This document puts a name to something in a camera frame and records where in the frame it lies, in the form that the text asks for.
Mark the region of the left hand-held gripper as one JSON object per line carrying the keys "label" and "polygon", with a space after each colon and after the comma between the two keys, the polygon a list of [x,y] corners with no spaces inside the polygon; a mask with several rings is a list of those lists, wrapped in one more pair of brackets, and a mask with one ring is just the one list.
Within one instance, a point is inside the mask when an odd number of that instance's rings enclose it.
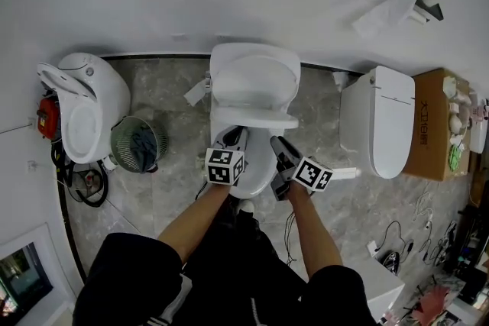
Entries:
{"label": "left hand-held gripper", "polygon": [[231,126],[221,131],[206,151],[207,181],[212,184],[235,186],[245,171],[245,150],[248,128]]}

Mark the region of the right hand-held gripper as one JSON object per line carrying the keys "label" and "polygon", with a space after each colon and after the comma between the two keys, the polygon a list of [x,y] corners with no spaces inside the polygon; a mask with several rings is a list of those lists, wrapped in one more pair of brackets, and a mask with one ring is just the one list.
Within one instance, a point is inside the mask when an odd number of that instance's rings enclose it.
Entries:
{"label": "right hand-held gripper", "polygon": [[309,192],[323,192],[332,178],[332,171],[313,158],[304,157],[283,136],[272,136],[270,145],[277,159],[277,174],[270,186],[277,201],[283,201],[296,182]]}

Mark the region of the person's right forearm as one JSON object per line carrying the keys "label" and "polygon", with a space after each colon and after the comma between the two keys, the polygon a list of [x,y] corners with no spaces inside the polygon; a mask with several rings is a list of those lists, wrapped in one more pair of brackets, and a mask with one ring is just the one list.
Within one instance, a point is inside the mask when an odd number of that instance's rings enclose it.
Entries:
{"label": "person's right forearm", "polygon": [[307,188],[291,182],[287,198],[295,214],[308,277],[311,279],[316,272],[327,266],[342,266],[340,252],[322,223]]}

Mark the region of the person's left forearm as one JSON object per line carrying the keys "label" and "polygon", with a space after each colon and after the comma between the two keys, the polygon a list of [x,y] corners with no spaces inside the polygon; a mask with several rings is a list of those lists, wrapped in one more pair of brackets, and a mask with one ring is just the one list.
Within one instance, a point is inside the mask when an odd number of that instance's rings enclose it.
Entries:
{"label": "person's left forearm", "polygon": [[199,246],[215,216],[228,198],[231,186],[213,184],[178,215],[157,237],[176,251],[183,264]]}

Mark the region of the white floor-standing toilet bowl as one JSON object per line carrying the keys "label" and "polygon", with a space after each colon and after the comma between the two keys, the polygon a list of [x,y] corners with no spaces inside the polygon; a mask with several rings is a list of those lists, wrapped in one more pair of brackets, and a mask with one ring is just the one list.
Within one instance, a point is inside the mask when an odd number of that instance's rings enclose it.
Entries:
{"label": "white floor-standing toilet bowl", "polygon": [[[301,65],[299,57],[292,51],[274,47],[266,44],[252,43],[228,43],[215,46],[211,52],[209,71],[213,77],[227,63],[243,56],[265,55],[286,64],[296,75],[298,89],[300,86]],[[288,114],[290,103],[279,110]],[[231,126],[211,119],[211,112],[220,105],[211,91],[210,110],[210,132],[211,142],[215,141],[217,135]],[[238,199],[250,199],[263,192],[270,184],[276,172],[276,157],[270,145],[272,136],[282,136],[286,130],[247,127],[249,136],[246,150],[244,152],[245,171],[241,174],[236,186],[231,188],[230,193]]]}

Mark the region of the white closed smart toilet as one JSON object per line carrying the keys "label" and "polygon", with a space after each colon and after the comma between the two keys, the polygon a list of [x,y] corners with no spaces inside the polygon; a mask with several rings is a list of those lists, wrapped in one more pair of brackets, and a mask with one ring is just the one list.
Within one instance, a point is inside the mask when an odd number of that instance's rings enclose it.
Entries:
{"label": "white closed smart toilet", "polygon": [[341,92],[340,146],[361,172],[392,179],[406,165],[414,114],[414,79],[377,66]]}

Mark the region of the egg-shaped white toilet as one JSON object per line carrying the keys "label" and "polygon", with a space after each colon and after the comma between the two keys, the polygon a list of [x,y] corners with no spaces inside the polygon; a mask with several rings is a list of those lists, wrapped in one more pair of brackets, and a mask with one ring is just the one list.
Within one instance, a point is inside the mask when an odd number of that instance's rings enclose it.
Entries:
{"label": "egg-shaped white toilet", "polygon": [[102,58],[71,53],[57,66],[38,63],[37,74],[56,94],[64,150],[75,163],[94,163],[111,153],[111,129],[128,115],[130,90]]}

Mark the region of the person's black trousers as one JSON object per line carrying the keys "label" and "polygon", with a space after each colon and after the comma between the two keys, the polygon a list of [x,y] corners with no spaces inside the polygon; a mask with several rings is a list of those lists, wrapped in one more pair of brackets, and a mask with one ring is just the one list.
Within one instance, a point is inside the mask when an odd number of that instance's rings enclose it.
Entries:
{"label": "person's black trousers", "polygon": [[183,271],[192,281],[180,326],[293,326],[306,282],[228,197]]}

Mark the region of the large-print brown cardboard box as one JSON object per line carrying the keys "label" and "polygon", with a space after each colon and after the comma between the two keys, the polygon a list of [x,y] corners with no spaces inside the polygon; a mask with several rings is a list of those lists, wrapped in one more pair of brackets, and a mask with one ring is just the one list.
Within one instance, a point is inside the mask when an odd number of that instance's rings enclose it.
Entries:
{"label": "large-print brown cardboard box", "polygon": [[467,95],[469,84],[447,69],[434,69],[413,77],[415,82],[415,115],[413,136],[403,173],[423,179],[443,182],[468,174],[470,134],[465,133],[458,168],[450,169],[452,148],[449,128],[450,100],[443,86],[455,81],[455,90]]}

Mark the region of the white hanging tissue paper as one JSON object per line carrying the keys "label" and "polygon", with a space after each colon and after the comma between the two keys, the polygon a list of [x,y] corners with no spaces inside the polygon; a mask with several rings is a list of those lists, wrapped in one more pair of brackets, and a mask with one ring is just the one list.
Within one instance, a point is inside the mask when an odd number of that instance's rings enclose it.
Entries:
{"label": "white hanging tissue paper", "polygon": [[404,21],[413,21],[407,15],[413,7],[414,1],[386,0],[354,21],[352,27],[363,38],[376,37],[387,30],[399,26]]}

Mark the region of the white rectangular box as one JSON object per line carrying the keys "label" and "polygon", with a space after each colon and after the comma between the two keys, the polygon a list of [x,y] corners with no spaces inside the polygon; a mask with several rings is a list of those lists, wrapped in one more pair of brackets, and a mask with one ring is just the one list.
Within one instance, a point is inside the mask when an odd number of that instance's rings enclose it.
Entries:
{"label": "white rectangular box", "polygon": [[363,280],[368,307],[375,321],[391,310],[405,283],[374,258],[347,263]]}

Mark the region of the green crumpled cloth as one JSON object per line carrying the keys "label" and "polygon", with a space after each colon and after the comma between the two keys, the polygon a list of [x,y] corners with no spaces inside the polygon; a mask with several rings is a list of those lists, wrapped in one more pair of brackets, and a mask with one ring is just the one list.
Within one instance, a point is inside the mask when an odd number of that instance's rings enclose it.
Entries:
{"label": "green crumpled cloth", "polygon": [[452,145],[449,151],[448,165],[451,172],[458,170],[461,161],[462,150],[460,146]]}

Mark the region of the white crumpled tissue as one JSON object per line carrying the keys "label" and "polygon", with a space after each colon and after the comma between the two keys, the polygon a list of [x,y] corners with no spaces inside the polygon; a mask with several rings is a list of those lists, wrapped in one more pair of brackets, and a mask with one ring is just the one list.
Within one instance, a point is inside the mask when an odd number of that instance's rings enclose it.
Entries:
{"label": "white crumpled tissue", "polygon": [[454,135],[459,135],[463,132],[464,128],[465,126],[461,119],[456,114],[452,114],[449,119],[450,132]]}

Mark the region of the red machine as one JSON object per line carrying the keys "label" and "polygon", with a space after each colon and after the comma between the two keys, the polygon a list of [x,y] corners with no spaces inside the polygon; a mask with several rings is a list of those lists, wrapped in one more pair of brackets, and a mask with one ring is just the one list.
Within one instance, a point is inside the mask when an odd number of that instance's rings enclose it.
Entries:
{"label": "red machine", "polygon": [[60,109],[52,98],[43,98],[37,110],[37,129],[44,138],[55,140],[57,138],[57,126],[60,118]]}

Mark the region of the dark-framed window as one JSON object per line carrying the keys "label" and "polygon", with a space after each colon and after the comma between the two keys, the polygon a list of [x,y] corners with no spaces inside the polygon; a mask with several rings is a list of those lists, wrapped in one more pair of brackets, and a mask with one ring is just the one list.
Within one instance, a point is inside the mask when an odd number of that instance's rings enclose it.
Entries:
{"label": "dark-framed window", "polygon": [[15,326],[53,290],[33,242],[0,259],[0,326]]}

